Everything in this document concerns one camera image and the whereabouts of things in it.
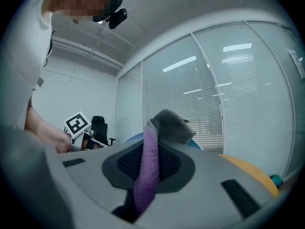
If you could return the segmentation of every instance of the black slot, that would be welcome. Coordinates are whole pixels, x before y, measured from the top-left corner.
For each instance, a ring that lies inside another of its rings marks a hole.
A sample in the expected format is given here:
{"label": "black slot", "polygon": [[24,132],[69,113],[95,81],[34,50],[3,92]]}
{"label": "black slot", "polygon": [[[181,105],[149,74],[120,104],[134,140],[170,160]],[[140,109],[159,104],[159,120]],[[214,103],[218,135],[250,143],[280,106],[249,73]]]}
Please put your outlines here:
{"label": "black slot", "polygon": [[85,160],[83,160],[82,158],[76,158],[76,159],[64,161],[63,166],[70,167],[70,166],[78,165],[83,162],[85,162]]}
{"label": "black slot", "polygon": [[222,182],[221,185],[244,218],[249,217],[260,209],[257,202],[236,180],[227,180]]}

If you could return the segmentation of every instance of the blue object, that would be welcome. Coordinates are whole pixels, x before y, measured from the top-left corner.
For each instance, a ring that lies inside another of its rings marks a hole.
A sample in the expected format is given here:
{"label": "blue object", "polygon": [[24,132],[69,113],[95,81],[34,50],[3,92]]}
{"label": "blue object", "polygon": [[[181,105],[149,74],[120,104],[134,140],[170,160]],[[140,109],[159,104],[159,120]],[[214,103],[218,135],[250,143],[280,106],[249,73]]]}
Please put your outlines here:
{"label": "blue object", "polygon": [[279,189],[281,187],[281,185],[284,183],[283,179],[279,175],[273,175],[273,176],[270,176],[270,178],[276,185],[277,189]]}
{"label": "blue object", "polygon": [[[135,141],[135,140],[143,140],[143,132],[128,138],[125,142]],[[197,148],[197,149],[203,150],[203,148],[201,148],[200,145],[195,140],[193,140],[193,139],[187,145],[189,147],[193,147],[193,148]]]}

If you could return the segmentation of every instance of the glass wall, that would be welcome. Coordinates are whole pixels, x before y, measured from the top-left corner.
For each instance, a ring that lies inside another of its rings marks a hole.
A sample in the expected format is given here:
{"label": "glass wall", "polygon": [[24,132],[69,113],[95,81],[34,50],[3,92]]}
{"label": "glass wall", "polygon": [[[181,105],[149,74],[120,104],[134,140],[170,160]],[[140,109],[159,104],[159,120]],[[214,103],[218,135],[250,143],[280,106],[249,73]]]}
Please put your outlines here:
{"label": "glass wall", "polygon": [[287,49],[303,60],[303,45],[289,29],[244,21],[166,45],[143,59],[142,78],[139,71],[131,84],[137,87],[124,83],[132,71],[119,80],[117,138],[142,132],[147,120],[171,109],[190,121],[204,150],[243,159],[268,175],[289,174],[305,153],[305,89]]}
{"label": "glass wall", "polygon": [[291,30],[284,30],[279,25],[251,22],[250,25],[262,36],[277,56],[287,77],[295,111],[295,141],[287,175],[299,168],[305,157],[305,81],[289,52],[295,51],[298,63],[305,69],[305,51]]}
{"label": "glass wall", "polygon": [[291,97],[281,68],[246,23],[195,34],[221,88],[226,115],[225,153],[283,175],[293,139]]}
{"label": "glass wall", "polygon": [[194,140],[207,151],[223,152],[218,92],[209,66],[191,36],[143,61],[144,124],[163,109],[190,121]]}
{"label": "glass wall", "polygon": [[139,64],[118,81],[115,138],[122,143],[142,131],[142,66]]}

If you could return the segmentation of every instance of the fluorescent light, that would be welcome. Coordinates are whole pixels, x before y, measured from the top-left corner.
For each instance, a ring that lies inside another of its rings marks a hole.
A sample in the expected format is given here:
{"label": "fluorescent light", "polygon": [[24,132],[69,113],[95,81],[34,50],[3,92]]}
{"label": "fluorescent light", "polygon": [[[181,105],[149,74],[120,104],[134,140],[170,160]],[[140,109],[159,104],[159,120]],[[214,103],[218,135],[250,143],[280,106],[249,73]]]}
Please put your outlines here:
{"label": "fluorescent light", "polygon": [[[221,94],[221,95],[224,95],[224,94]],[[216,94],[216,95],[212,95],[212,97],[216,97],[216,96],[219,96],[219,94]]]}
{"label": "fluorescent light", "polygon": [[225,84],[220,84],[220,85],[218,85],[218,86],[227,86],[227,85],[231,85],[232,84],[232,82],[230,82],[230,83],[225,83]]}
{"label": "fluorescent light", "polygon": [[222,60],[222,63],[241,63],[241,62],[246,62],[246,61],[253,61],[253,55],[252,54],[239,54],[238,56],[235,57],[229,57],[224,60]]}
{"label": "fluorescent light", "polygon": [[197,90],[194,90],[194,91],[186,92],[186,93],[183,93],[183,94],[190,94],[190,93],[194,93],[194,92],[198,92],[198,91],[201,91],[201,89],[197,89]]}
{"label": "fluorescent light", "polygon": [[240,49],[247,49],[247,48],[251,48],[251,47],[252,47],[252,43],[233,45],[233,46],[224,47],[224,52],[240,50]]}
{"label": "fluorescent light", "polygon": [[180,62],[178,62],[178,63],[174,63],[174,64],[172,64],[171,66],[168,66],[168,67],[164,68],[163,71],[164,71],[164,72],[170,71],[170,70],[172,70],[172,69],[174,69],[174,68],[177,68],[177,67],[179,67],[179,66],[181,66],[181,65],[184,65],[184,64],[186,64],[186,63],[195,61],[196,59],[197,59],[196,56],[187,58],[187,59],[185,59],[185,60],[182,60],[182,61],[180,61]]}

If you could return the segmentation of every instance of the office chair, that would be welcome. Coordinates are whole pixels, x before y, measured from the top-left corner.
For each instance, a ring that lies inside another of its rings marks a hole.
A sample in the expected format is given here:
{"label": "office chair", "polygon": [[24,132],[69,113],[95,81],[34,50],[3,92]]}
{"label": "office chair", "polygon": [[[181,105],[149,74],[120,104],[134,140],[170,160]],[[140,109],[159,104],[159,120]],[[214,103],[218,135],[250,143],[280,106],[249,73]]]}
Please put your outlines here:
{"label": "office chair", "polygon": [[102,116],[94,116],[91,121],[91,130],[96,133],[95,139],[107,146],[112,146],[114,138],[109,138],[111,140],[111,145],[108,144],[107,140],[107,128],[108,125],[105,123],[105,119]]}

